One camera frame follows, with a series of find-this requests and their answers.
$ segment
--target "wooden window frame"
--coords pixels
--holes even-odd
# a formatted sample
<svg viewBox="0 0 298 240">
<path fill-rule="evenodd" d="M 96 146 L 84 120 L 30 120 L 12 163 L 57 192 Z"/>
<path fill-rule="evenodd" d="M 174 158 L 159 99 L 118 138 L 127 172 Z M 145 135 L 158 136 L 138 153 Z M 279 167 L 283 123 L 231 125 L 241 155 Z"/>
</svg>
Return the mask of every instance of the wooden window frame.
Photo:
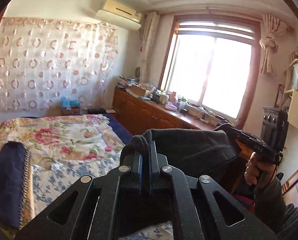
<svg viewBox="0 0 298 240">
<path fill-rule="evenodd" d="M 260 66 L 260 55 L 261 55 L 261 47 L 258 42 L 261 38 L 260 22 L 254 21 L 254 20 L 249 20 L 249 19 L 244 19 L 244 18 L 240 18 L 240 17 L 235 17 L 235 16 L 227 16 L 227 15 L 189 14 L 189 15 L 174 16 L 173 22 L 172 22 L 172 27 L 171 27 L 171 32 L 170 32 L 170 36 L 169 36 L 169 41 L 168 41 L 168 45 L 167 45 L 167 50 L 166 50 L 166 54 L 165 54 L 164 61 L 163 61 L 163 67 L 162 67 L 161 74 L 160 74 L 158 87 L 161 89 L 161 84 L 165 77 L 165 72 L 166 71 L 170 72 L 171 64 L 174 61 L 174 54 L 175 54 L 176 43 L 177 43 L 177 29 L 179 26 L 179 22 L 201 21 L 201 20 L 210 20 L 210 19 L 234 21 L 234 22 L 239 22 L 239 23 L 243 23 L 243 24 L 248 24 L 248 25 L 252 25 L 255 30 L 255 34 L 254 34 L 255 43 L 252 46 L 252 54 L 251 54 L 251 60 L 250 60 L 248 79 L 247 79 L 247 83 L 246 83 L 246 90 L 242 97 L 241 107 L 240 107 L 239 113 L 236 118 L 236 127 L 242 129 L 246 120 L 247 120 L 247 117 L 248 117 L 248 114 L 249 114 L 249 111 L 250 111 L 250 108 L 251 108 L 251 105 L 252 105 L 252 102 L 254 99 L 256 86 L 257 86 L 259 66 Z"/>
</svg>

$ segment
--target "window frame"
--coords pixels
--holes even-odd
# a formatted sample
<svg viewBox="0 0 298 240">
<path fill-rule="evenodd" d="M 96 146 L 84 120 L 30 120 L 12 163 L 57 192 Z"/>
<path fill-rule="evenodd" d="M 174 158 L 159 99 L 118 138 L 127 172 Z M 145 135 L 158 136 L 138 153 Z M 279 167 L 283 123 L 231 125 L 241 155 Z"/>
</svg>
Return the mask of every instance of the window frame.
<svg viewBox="0 0 298 240">
<path fill-rule="evenodd" d="M 242 129 L 247 120 L 247 117 L 254 99 L 254 94 L 255 94 L 257 80 L 258 80 L 258 73 L 259 73 L 259 67 L 260 67 L 260 55 L 261 55 L 261 47 L 259 44 L 259 40 L 261 38 L 260 22 L 255 20 L 235 17 L 235 16 L 227 16 L 227 15 L 193 14 L 193 15 L 174 16 L 158 87 L 160 89 L 166 89 L 166 88 L 169 88 L 170 86 L 170 81 L 172 77 L 172 75 L 170 75 L 170 71 L 173 71 L 174 61 L 176 59 L 176 54 L 177 54 L 176 48 L 179 43 L 178 34 L 177 34 L 179 23 L 184 21 L 194 22 L 194 21 L 213 21 L 213 20 L 232 21 L 232 22 L 241 23 L 242 25 L 252 25 L 255 31 L 254 33 L 255 40 L 254 40 L 254 43 L 251 44 L 252 54 L 251 54 L 251 60 L 250 60 L 248 79 L 246 83 L 246 89 L 241 101 L 239 113 L 237 115 L 237 118 L 235 119 L 236 127 Z M 208 83 L 207 79 L 208 79 L 210 70 L 211 70 L 211 67 L 208 67 L 207 73 L 206 73 L 207 78 L 206 78 L 206 81 L 204 82 L 202 92 L 201 92 L 201 98 L 199 100 L 200 104 L 202 104 L 203 94 L 206 91 L 206 87 Z M 215 111 L 215 110 L 212 110 L 212 111 L 214 111 L 216 114 L 224 115 L 218 111 Z"/>
</svg>

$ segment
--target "metal screw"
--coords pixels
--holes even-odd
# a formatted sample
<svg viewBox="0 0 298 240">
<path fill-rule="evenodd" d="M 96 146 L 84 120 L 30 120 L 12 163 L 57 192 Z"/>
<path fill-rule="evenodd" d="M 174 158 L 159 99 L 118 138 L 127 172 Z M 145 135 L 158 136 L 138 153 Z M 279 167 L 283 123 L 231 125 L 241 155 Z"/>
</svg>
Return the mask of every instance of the metal screw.
<svg viewBox="0 0 298 240">
<path fill-rule="evenodd" d="M 200 181 L 204 184 L 208 184 L 211 181 L 211 178 L 208 175 L 200 176 Z"/>
<path fill-rule="evenodd" d="M 127 172 L 128 170 L 129 170 L 128 166 L 123 165 L 123 166 L 119 167 L 119 171 L 121 171 L 121 172 Z"/>
<path fill-rule="evenodd" d="M 164 172 L 171 172 L 171 171 L 172 171 L 172 167 L 169 166 L 169 165 L 166 165 L 166 166 L 163 166 L 163 167 L 162 167 L 162 170 L 163 170 Z"/>
<path fill-rule="evenodd" d="M 88 183 L 91 180 L 91 177 L 90 176 L 83 176 L 83 177 L 81 177 L 80 180 L 81 180 L 82 183 Z"/>
</svg>

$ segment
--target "pink rose pattern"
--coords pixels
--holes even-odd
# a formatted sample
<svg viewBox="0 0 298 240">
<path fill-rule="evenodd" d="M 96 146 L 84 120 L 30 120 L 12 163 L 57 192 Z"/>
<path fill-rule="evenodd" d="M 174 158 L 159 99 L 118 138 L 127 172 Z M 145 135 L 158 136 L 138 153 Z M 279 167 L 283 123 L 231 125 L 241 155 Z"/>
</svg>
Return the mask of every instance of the pink rose pattern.
<svg viewBox="0 0 298 240">
<path fill-rule="evenodd" d="M 54 121 L 57 118 L 55 116 L 51 116 L 51 117 L 46 117 L 45 119 L 48 120 L 48 121 Z"/>
<path fill-rule="evenodd" d="M 90 153 L 89 155 L 87 155 L 87 156 L 82 156 L 81 157 L 81 161 L 85 161 L 85 160 L 91 160 L 91 159 L 94 159 L 94 158 L 96 158 L 97 160 L 100 160 L 100 159 L 102 159 L 103 157 L 102 156 L 100 156 L 100 155 L 96 155 L 96 154 L 94 154 L 94 153 Z"/>
<path fill-rule="evenodd" d="M 42 128 L 34 134 L 34 139 L 38 144 L 49 145 L 49 144 L 59 144 L 59 135 L 55 129 Z"/>
<path fill-rule="evenodd" d="M 70 147 L 68 146 L 63 146 L 60 150 L 60 153 L 66 153 L 66 154 L 70 154 Z"/>
<path fill-rule="evenodd" d="M 111 152 L 112 151 L 112 147 L 111 146 L 105 146 L 104 150 L 106 152 Z"/>
</svg>

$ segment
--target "cardboard box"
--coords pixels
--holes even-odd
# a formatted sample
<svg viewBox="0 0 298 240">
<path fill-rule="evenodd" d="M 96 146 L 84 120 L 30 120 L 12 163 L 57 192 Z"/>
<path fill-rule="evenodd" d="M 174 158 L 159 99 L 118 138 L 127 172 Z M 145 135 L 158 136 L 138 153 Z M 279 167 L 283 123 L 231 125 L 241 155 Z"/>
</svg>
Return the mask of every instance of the cardboard box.
<svg viewBox="0 0 298 240">
<path fill-rule="evenodd" d="M 145 90 L 145 89 L 138 87 L 136 85 L 132 85 L 129 89 L 132 93 L 135 93 L 141 97 L 148 97 L 150 95 L 149 90 Z"/>
<path fill-rule="evenodd" d="M 72 106 L 70 110 L 65 107 L 61 107 L 62 115 L 80 115 L 80 107 Z"/>
</svg>

